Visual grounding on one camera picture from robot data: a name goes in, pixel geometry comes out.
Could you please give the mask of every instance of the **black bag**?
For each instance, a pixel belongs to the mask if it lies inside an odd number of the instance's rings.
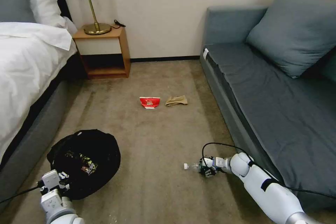
[[[63,196],[83,199],[102,188],[117,173],[120,151],[114,136],[97,129],[81,130],[56,143],[47,154],[51,169],[69,175]]]

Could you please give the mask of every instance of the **nightstand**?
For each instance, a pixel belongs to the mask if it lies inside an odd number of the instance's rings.
[[[124,27],[102,35],[87,35],[82,27],[73,39],[89,79],[128,78],[131,61]]]

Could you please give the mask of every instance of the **sofa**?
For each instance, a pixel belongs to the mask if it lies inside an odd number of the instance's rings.
[[[336,56],[332,70],[330,62],[292,79],[246,43],[266,11],[209,7],[203,71],[237,147],[287,186],[336,196],[336,82],[323,75],[336,71]],[[304,210],[336,206],[324,196],[293,193]]]

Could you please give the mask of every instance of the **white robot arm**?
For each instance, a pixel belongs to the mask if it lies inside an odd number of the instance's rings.
[[[41,206],[46,212],[47,224],[85,224],[76,214],[72,202],[67,197],[61,197],[59,190],[68,190],[69,185],[63,185],[62,180],[69,176],[52,170],[43,175],[44,186],[41,188]]]
[[[278,184],[251,160],[245,153],[239,153],[226,159],[204,158],[200,166],[206,168],[206,176],[211,175],[211,171],[221,170],[239,177],[262,211],[277,224],[321,224],[305,214],[298,198],[290,190]]]

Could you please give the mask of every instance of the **baseboard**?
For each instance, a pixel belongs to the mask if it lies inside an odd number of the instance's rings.
[[[132,58],[131,62],[151,62],[151,61],[176,61],[176,60],[198,60],[199,55],[179,56],[179,57],[162,57],[162,58]]]

